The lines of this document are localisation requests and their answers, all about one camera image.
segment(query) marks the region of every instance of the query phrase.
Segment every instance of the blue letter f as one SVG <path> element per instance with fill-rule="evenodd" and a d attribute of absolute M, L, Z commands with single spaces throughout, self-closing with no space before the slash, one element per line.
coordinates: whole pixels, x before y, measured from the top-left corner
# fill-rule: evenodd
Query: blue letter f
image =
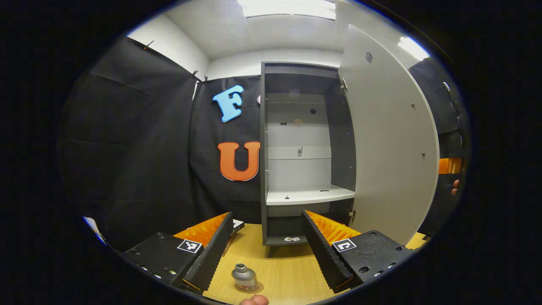
<path fill-rule="evenodd" d="M 227 122 L 241 114 L 241 109 L 237 109 L 234 107 L 234 104 L 237 106 L 241 106 L 243 104 L 243 101 L 241 100 L 241 97 L 236 92 L 243 92 L 243 87 L 236 85 L 231 87 L 230 89 L 219 93 L 215 95 L 212 100 L 215 100 L 218 102 L 218 105 L 220 106 L 220 110 L 222 110 L 222 121 Z"/>

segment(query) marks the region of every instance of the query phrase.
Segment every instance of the bottle label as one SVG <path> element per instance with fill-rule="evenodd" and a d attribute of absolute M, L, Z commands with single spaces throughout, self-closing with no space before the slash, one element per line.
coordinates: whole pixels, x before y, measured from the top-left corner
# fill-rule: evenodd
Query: bottle label
<path fill-rule="evenodd" d="M 239 286 L 239 288 L 246 291 L 253 291 L 258 288 L 256 279 L 251 279 L 250 281 L 240 281 L 236 279 L 235 282 L 237 282 L 237 286 Z"/>

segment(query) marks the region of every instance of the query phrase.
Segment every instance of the human finger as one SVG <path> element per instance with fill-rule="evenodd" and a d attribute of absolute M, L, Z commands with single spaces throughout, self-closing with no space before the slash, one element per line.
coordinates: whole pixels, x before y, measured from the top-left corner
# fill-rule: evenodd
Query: human finger
<path fill-rule="evenodd" d="M 254 302 L 253 300 L 249 300 L 249 299 L 246 298 L 243 301 L 241 301 L 241 303 L 239 303 L 239 305 L 259 305 L 259 304 Z"/>
<path fill-rule="evenodd" d="M 269 300 L 260 294 L 255 294 L 250 299 L 256 302 L 257 305 L 269 305 Z"/>

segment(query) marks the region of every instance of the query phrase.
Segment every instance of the white cabinet door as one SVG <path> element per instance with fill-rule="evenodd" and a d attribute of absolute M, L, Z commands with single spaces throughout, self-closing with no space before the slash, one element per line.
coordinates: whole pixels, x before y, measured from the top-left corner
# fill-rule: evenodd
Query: white cabinet door
<path fill-rule="evenodd" d="M 346 41 L 339 76 L 347 86 L 357 163 L 350 227 L 378 230 L 405 245 L 435 194 L 433 115 L 407 68 L 378 41 L 351 24 Z"/>

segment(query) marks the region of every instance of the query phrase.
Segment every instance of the hand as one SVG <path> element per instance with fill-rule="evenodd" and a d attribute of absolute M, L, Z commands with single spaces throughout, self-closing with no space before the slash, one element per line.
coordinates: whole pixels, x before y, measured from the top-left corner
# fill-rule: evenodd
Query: hand
<path fill-rule="evenodd" d="M 244 299 L 239 305 L 269 305 L 269 300 L 263 295 L 255 294 L 250 300 Z"/>
<path fill-rule="evenodd" d="M 459 187 L 459 179 L 454 181 L 454 189 L 451 190 L 451 195 L 455 196 L 457 194 L 457 188 Z"/>

